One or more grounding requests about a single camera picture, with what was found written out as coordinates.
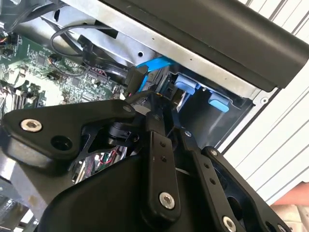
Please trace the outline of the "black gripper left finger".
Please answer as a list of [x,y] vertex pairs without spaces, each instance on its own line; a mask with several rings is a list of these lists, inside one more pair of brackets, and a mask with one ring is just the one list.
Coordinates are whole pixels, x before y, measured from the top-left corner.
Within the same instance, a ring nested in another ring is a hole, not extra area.
[[[69,176],[78,161],[117,146],[127,148],[128,155],[124,159],[164,156],[171,158],[175,166],[166,120],[166,111],[174,106],[156,94],[148,97],[150,110],[146,114],[133,108],[143,94],[126,100],[9,112],[3,119],[3,152],[43,177],[57,181]],[[72,186],[62,187],[52,200]],[[39,214],[40,219],[52,200]]]

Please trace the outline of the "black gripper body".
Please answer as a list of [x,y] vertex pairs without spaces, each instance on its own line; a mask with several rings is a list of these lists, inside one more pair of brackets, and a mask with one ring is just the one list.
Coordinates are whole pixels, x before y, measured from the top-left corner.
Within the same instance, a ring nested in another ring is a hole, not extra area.
[[210,232],[199,182],[164,156],[132,156],[57,195],[41,232]]

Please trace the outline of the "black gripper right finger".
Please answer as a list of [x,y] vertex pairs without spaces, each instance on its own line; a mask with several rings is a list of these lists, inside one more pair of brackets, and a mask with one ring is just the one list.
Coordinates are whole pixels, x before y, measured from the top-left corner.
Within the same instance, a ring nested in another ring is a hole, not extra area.
[[176,166],[191,177],[185,189],[190,215],[201,232],[288,232],[290,229],[214,147],[200,149],[181,126],[175,107],[166,111],[168,136],[176,148]]

